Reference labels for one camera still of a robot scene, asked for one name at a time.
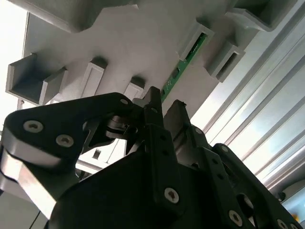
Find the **ribbed metal surface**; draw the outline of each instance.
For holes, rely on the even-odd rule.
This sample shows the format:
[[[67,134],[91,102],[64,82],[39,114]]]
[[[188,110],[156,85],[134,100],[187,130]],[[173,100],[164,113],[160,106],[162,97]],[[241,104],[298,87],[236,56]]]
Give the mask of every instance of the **ribbed metal surface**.
[[[276,185],[278,174],[285,176],[305,161],[303,3],[297,3],[278,30],[257,34],[252,41],[256,48],[248,46],[243,62],[192,119],[211,145],[227,144],[268,188]],[[251,66],[262,46],[265,51]]]

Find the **bright light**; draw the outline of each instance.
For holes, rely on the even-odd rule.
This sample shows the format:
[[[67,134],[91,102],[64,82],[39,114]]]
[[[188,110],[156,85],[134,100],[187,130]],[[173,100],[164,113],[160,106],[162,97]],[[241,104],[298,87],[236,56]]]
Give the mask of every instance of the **bright light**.
[[[22,58],[27,12],[7,0],[0,0],[0,126],[17,109],[17,97],[5,93],[8,65]]]

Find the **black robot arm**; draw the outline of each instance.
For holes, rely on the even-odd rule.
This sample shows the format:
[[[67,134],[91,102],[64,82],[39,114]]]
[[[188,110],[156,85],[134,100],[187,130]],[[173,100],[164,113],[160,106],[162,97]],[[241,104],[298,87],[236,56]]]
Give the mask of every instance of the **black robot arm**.
[[[116,138],[125,157],[80,182],[80,154]],[[0,188],[25,192],[50,229],[301,229],[227,146],[207,143],[184,103],[163,118],[154,87],[134,103],[112,93],[16,111],[0,156]]]

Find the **silver screw head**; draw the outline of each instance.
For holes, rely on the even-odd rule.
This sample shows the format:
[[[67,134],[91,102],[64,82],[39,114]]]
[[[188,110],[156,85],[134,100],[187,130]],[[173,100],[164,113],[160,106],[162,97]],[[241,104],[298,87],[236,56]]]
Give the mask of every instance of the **silver screw head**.
[[[199,129],[198,127],[195,128],[195,131],[196,131],[197,133],[199,133],[199,134],[202,134],[201,129]]]
[[[153,112],[158,113],[158,111],[157,111],[156,108],[153,108],[153,107],[152,107],[151,109],[152,109]]]
[[[277,219],[277,224],[280,226],[281,229],[288,229],[288,226],[280,219]]]
[[[175,189],[171,188],[171,187],[167,187],[165,190],[164,190],[164,196],[165,198],[170,201],[171,203],[173,204],[176,204],[179,202],[179,195],[178,193],[176,192]]]
[[[125,105],[128,104],[128,101],[126,99],[121,99],[120,101],[121,101],[122,104],[125,104]]]
[[[243,225],[243,220],[236,211],[230,210],[229,217],[237,226],[241,227]]]
[[[74,140],[69,135],[59,135],[56,138],[56,143],[59,146],[69,148],[69,147],[71,147],[74,144]]]
[[[222,147],[221,147],[221,149],[222,149],[224,152],[226,152],[226,153],[228,153],[228,152],[229,152],[228,148],[227,148],[227,147],[225,147],[225,146],[222,146]]]
[[[292,224],[292,223],[290,224],[290,226],[291,226],[292,229],[299,229],[299,228],[297,228],[296,225],[294,225],[294,224]]]
[[[23,124],[23,129],[30,133],[36,134],[43,130],[43,125],[41,122],[35,120],[29,120]]]

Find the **mounting hole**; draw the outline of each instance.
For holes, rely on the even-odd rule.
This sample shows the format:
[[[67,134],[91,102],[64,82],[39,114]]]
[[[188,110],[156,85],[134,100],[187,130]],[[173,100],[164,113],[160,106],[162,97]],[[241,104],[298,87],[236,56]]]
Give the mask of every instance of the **mounting hole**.
[[[23,129],[30,133],[36,134],[43,130],[43,125],[41,122],[29,120],[23,124]]]
[[[228,152],[229,152],[228,148],[227,148],[227,147],[225,147],[225,146],[221,146],[221,149],[222,149],[224,152],[226,152],[226,153],[228,153]]]
[[[195,131],[197,132],[197,133],[199,133],[199,134],[202,134],[202,130],[201,129],[199,129],[199,128],[195,128]]]
[[[69,135],[59,135],[56,138],[56,143],[59,146],[65,147],[65,148],[69,148],[74,144],[74,140],[71,136]]]
[[[224,179],[223,175],[221,175],[221,174],[217,174],[217,176],[218,176],[218,178],[221,179],[221,180]]]
[[[288,229],[288,226],[280,219],[277,219],[277,224],[280,226],[281,229]]]
[[[167,150],[163,150],[162,153],[163,153],[164,155],[169,155],[169,153],[168,153]]]
[[[290,224],[290,226],[291,226],[292,229],[298,229],[297,226],[292,224],[292,223]]]
[[[153,112],[158,113],[158,110],[154,107],[151,108]]]
[[[216,164],[216,165],[218,164],[218,161],[216,159],[212,159],[212,161],[214,164]]]
[[[125,105],[128,104],[128,101],[126,99],[121,99],[120,101],[121,101],[122,104],[125,104]]]
[[[195,168],[199,168],[198,163],[192,163],[192,166],[195,167]]]

